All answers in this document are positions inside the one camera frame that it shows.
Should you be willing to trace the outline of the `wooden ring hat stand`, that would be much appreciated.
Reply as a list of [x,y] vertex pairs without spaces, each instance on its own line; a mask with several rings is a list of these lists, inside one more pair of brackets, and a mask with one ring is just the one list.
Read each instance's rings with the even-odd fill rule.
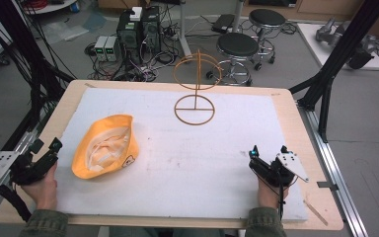
[[[185,63],[195,62],[195,79],[192,86],[186,85],[178,77],[178,69]],[[219,79],[213,85],[202,87],[201,86],[201,72],[202,64],[210,64],[214,69],[219,72]],[[210,122],[215,116],[215,106],[211,100],[200,94],[201,91],[209,90],[215,87],[222,78],[221,67],[218,61],[209,54],[201,53],[199,50],[185,56],[181,59],[173,70],[173,77],[175,81],[185,89],[190,90],[190,94],[180,97],[174,105],[174,114],[176,118],[188,125],[204,125]]]

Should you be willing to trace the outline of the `yellow bucket hat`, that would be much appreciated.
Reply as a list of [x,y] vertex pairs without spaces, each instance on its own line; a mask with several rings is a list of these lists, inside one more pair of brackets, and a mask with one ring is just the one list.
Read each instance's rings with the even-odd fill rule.
[[77,146],[71,169],[80,179],[93,179],[131,165],[139,154],[133,116],[114,115],[95,121]]

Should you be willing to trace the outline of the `grey power supply unit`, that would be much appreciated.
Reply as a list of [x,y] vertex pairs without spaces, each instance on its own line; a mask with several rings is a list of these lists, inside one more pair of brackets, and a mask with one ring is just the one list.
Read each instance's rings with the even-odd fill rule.
[[105,53],[105,45],[106,45],[107,40],[108,40],[107,37],[100,36],[100,37],[98,37],[98,39],[94,45],[95,53],[97,55],[97,58],[100,61],[106,61],[107,60],[107,56]]
[[117,37],[108,37],[105,44],[105,52],[108,61],[119,59],[119,44]]

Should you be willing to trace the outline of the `aluminium rail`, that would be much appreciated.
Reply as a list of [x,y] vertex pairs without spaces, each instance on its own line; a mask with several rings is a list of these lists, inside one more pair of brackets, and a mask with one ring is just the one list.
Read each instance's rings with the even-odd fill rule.
[[[36,139],[38,139],[38,132],[36,130],[26,131],[18,140],[16,147],[12,151],[19,151],[21,154],[24,154],[29,151],[29,146]],[[17,210],[21,218],[24,221],[27,221],[30,218],[31,213],[27,208],[25,202],[14,190],[14,184],[15,183],[10,179],[10,174],[5,174],[4,178],[0,180],[0,197],[10,203]]]
[[306,111],[303,108],[299,108],[299,113],[308,131],[311,133],[312,142],[317,146],[317,154],[321,160],[324,173],[327,176],[329,189],[335,196],[337,205],[341,209],[342,221],[348,227],[352,237],[369,237],[332,148],[318,132],[318,117],[314,112]]

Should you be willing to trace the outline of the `black computer tower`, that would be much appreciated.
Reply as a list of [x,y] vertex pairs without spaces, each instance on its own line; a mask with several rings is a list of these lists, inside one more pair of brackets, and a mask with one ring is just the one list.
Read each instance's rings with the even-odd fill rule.
[[124,56],[128,56],[134,63],[140,63],[139,48],[142,42],[141,23],[130,20],[130,11],[121,13],[116,28],[116,34]]
[[143,10],[142,30],[146,49],[153,53],[161,51],[160,40],[160,9],[158,6],[148,7]]

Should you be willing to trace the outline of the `black round stool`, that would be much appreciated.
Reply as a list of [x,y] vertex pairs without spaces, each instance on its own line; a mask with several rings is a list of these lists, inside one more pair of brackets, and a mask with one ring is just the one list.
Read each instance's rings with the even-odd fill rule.
[[268,56],[268,62],[274,63],[275,46],[265,36],[274,30],[279,30],[286,22],[285,18],[270,9],[256,9],[249,14],[249,21],[255,28],[256,40],[259,45],[257,56],[258,62],[254,66],[256,70],[262,68],[262,62],[265,56]]
[[206,72],[206,78],[223,85],[251,86],[252,76],[245,62],[259,51],[257,42],[241,33],[228,33],[218,38],[216,48],[226,59],[212,66]]

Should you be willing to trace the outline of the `black metal frame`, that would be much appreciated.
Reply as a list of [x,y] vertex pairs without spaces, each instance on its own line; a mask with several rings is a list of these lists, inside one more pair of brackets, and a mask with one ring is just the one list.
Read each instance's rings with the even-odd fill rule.
[[306,111],[314,111],[316,103],[322,100],[318,134],[325,143],[328,142],[327,123],[333,82],[378,18],[379,0],[364,0],[317,74],[289,89],[291,94],[307,89],[305,96],[298,100],[298,105]]
[[58,102],[75,77],[62,71],[55,59],[50,62],[45,58],[31,27],[40,34],[50,55],[58,55],[49,46],[40,25],[30,23],[28,13],[19,0],[0,0],[0,54],[5,52],[11,58],[31,88],[31,108],[26,119],[27,127],[33,128],[42,124],[41,111]]

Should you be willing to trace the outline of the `grey metal table leg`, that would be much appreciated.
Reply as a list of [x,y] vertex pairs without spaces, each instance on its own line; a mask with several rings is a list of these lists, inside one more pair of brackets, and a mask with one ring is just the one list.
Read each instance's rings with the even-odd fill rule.
[[191,56],[190,46],[186,39],[186,0],[180,1],[180,32],[179,41],[183,50],[183,54],[186,57]]

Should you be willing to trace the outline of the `thin wooden stick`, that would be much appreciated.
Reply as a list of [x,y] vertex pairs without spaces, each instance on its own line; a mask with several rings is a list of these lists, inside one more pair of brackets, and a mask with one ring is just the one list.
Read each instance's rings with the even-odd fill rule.
[[324,218],[324,216],[307,200],[303,199],[304,204],[314,213],[314,215],[325,225],[328,226],[328,221]]

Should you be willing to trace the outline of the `white foam mat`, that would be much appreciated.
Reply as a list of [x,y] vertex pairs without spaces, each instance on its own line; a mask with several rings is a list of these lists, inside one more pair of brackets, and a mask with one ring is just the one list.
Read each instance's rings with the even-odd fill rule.
[[[180,92],[87,89],[58,153],[58,208],[70,214],[239,219],[257,204],[258,181],[249,152],[274,160],[285,140],[270,96],[208,94],[215,112],[179,121]],[[139,154],[130,166],[90,180],[71,163],[90,125],[107,116],[133,117]]]

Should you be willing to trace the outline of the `person's left hand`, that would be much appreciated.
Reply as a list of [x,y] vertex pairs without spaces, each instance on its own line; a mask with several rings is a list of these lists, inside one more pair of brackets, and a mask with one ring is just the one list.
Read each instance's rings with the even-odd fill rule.
[[57,207],[57,181],[54,173],[57,164],[54,164],[44,178],[30,185],[22,186],[22,190],[33,199],[37,209],[56,210]]

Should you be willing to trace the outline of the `white box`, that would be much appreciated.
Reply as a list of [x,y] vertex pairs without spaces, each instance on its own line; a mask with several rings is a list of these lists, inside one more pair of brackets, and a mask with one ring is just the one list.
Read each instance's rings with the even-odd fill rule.
[[141,20],[141,16],[142,16],[142,8],[141,7],[133,7],[131,9],[129,19],[132,22],[139,22]]

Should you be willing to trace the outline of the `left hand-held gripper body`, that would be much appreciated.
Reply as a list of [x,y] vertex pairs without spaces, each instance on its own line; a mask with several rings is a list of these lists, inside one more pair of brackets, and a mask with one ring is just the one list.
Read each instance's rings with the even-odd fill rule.
[[58,160],[58,150],[49,149],[36,162],[33,154],[28,151],[0,151],[0,180],[9,173],[10,179],[17,185],[30,185],[44,178],[49,169]]

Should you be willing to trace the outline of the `grey robot part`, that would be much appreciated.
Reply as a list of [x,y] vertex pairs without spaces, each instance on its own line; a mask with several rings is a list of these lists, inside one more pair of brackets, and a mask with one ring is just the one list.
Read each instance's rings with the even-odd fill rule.
[[[345,21],[333,31],[335,19],[330,18],[315,33],[315,40],[318,42],[326,42],[330,47],[335,47],[344,35],[350,25],[350,21]],[[350,59],[346,61],[346,65],[351,69],[360,69],[374,58],[372,53],[375,51],[376,37],[366,35],[355,48]]]

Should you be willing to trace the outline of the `black flat device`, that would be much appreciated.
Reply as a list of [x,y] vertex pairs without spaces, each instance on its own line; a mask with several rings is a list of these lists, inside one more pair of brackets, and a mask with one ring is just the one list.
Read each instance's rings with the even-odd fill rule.
[[233,22],[232,14],[223,14],[213,23],[211,29],[216,33],[226,34],[233,27]]

